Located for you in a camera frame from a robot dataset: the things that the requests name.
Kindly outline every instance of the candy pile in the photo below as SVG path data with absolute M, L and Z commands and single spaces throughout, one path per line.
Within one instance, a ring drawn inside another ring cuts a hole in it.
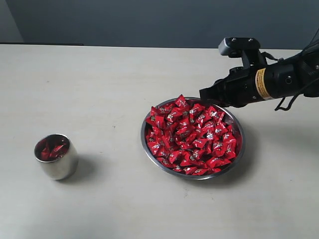
M 53 161 L 63 157 L 69 149 L 68 140 L 62 135 L 54 135 L 54 137 L 45 138 L 39 145 L 36 156 L 42 161 Z
M 189 105 L 183 95 L 174 103 L 151 108 L 146 141 L 165 167 L 187 175 L 221 171 L 236 157 L 236 139 L 225 112 L 213 106 Z

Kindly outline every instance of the stainless steel bowl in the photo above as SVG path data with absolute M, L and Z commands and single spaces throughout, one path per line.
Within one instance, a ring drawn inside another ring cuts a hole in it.
M 190 104 L 200 103 L 202 105 L 205 105 L 205 103 L 203 103 L 200 98 L 194 98 L 194 97 L 185 97 L 185 98 Z M 164 105 L 166 105 L 168 103 L 172 103 L 175 100 L 176 99 L 171 99 L 171 100 L 165 101 L 165 102 L 160 103 L 159 105 L 157 105 L 157 107 L 161 107 L 161 106 L 164 106 Z M 151 153 L 151 151 L 150 151 L 150 149 L 149 149 L 149 147 L 147 145 L 147 142 L 146 142 L 145 136 L 147 134 L 147 130 L 149 129 L 149 127 L 151 127 L 145 121 L 146 118 L 150 116 L 150 113 L 148 113 L 148 115 L 145 117 L 145 119 L 143 121 L 143 124 L 142 124 L 141 141 L 142 141 L 143 148 L 144 148 L 147 156 L 150 158 L 150 160 L 154 164 L 156 164 L 159 168 L 164 170 L 165 172 L 170 173 L 172 175 L 175 175 L 177 177 L 181 177 L 181 178 L 184 178 L 184 179 L 190 179 L 190 180 L 203 180 L 203 179 L 208 179 L 208 178 L 214 178 L 214 177 L 220 176 L 220 175 L 228 172 L 231 168 L 233 168 L 238 163 L 238 161 L 242 158 L 242 156 L 244 154 L 244 151 L 245 151 L 245 136 L 244 136 L 243 128 L 241 127 L 240 123 L 238 122 L 236 117 L 231 112 L 229 112 L 228 110 L 223 109 L 223 108 L 221 108 L 221 107 L 219 107 L 217 105 L 213 105 L 213 106 L 218 108 L 220 111 L 224 111 L 226 113 L 225 117 L 224 117 L 224 121 L 227 124 L 232 125 L 232 127 L 233 127 L 233 135 L 234 135 L 234 137 L 236 138 L 236 141 L 237 141 L 237 145 L 236 145 L 237 157 L 233 160 L 233 162 L 231 164 L 229 164 L 228 167 L 224 168 L 222 171 L 220 171 L 218 173 L 213 173 L 213 174 L 208 174 L 208 175 L 200 175 L 200 176 L 197 176 L 197 175 L 192 176 L 192 175 L 181 174 L 181 173 L 175 172 L 175 171 L 173 171 L 173 170 L 171 170 L 169 168 L 164 167 L 152 155 L 152 153 Z

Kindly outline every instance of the cup rim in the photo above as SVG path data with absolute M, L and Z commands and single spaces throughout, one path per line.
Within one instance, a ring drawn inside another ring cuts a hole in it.
M 39 161 L 39 162 L 41 162 L 41 163 L 54 163 L 54 162 L 56 162 L 56 161 L 59 161 L 60 159 L 62 159 L 62 158 L 65 156 L 65 155 L 63 155 L 62 157 L 56 158 L 56 159 L 54 159 L 54 160 L 52 160 L 52 161 L 42 161 L 41 159 L 39 159 L 39 158 L 36 156 L 35 150 L 36 150 L 37 146 L 39 145 L 39 143 L 40 143 L 42 140 L 44 140 L 44 139 L 46 139 L 46 138 L 48 138 L 48 137 L 50 137 L 50 136 L 54 136 L 54 135 L 60 135 L 60 136 L 65 137 L 65 138 L 69 141 L 69 148 L 68 148 L 68 151 L 66 151 L 65 155 L 70 151 L 71 140 L 70 140 L 66 135 L 64 135 L 64 134 L 61 134 L 61 133 L 52 133 L 52 134 L 49 134 L 49 135 L 43 137 L 42 139 L 40 139 L 40 140 L 35 144 L 35 147 L 34 147 L 34 150 L 33 150 L 33 154 L 34 154 L 34 156 L 35 156 L 35 158 L 36 158 L 37 161 Z

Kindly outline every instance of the bowl rim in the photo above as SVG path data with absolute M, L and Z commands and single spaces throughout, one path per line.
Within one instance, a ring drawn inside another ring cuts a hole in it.
M 160 106 L 163 106 L 163 105 L 166 105 L 172 101 L 175 101 L 177 98 L 173 98 L 173 99 L 170 99 L 170 100 L 167 100 L 167 101 L 164 101 L 160 104 L 158 104 L 156 106 L 156 108 L 160 107 Z M 201 100 L 200 98 L 197 98 L 197 97 L 185 97 L 186 100 Z M 218 173 L 213 173 L 213 174 L 208 174 L 208 175 L 186 175 L 186 174 L 181 174 L 181 173 L 178 173 L 178 172 L 175 172 L 173 171 L 172 169 L 170 168 L 166 168 L 165 166 L 163 166 L 151 153 L 147 143 L 146 143 L 146 139 L 145 139 L 145 128 L 146 128 L 146 118 L 150 116 L 150 112 L 146 115 L 146 117 L 144 118 L 143 120 L 143 123 L 142 123 L 142 127 L 141 127 L 141 142 L 142 142 L 142 146 L 145 150 L 145 153 L 146 155 L 150 158 L 150 160 L 156 165 L 158 166 L 159 168 L 161 168 L 163 171 L 165 171 L 166 173 L 169 173 L 169 174 L 172 174 L 174 176 L 177 176 L 177 177 L 180 177 L 180 178 L 183 178 L 183 179 L 189 179 L 189 180 L 204 180 L 204 179 L 209 179 L 209 178 L 215 178 L 215 177 L 218 177 L 226 172 L 228 172 L 230 169 L 232 169 L 237 163 L 238 161 L 242 158 L 242 156 L 244 155 L 244 152 L 245 152 L 245 146 L 246 146 L 246 139 L 245 139 L 245 135 L 244 135 L 244 130 L 242 128 L 242 126 L 240 125 L 238 119 L 228 110 L 220 107 L 220 106 L 217 106 L 215 104 L 210 104 L 214 107 L 217 107 L 219 108 L 220 110 L 224 111 L 226 114 L 228 114 L 228 116 L 230 116 L 235 122 L 236 124 L 238 125 L 238 128 L 239 128 L 239 132 L 242 136 L 242 146 L 241 146 L 241 149 L 238 153 L 238 155 L 236 156 L 236 158 L 234 159 L 234 161 L 226 168 L 224 168 L 223 170 L 221 170 L 220 172 Z

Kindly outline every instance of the yellow label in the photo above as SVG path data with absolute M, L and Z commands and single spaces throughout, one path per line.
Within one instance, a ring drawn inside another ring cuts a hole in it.
M 265 70 L 266 70 L 266 68 L 259 69 L 256 72 L 256 77 L 255 77 L 256 88 L 257 88 L 258 94 L 264 100 L 272 100 L 273 98 L 269 95 L 269 93 L 265 87 L 265 81 L 264 81 Z

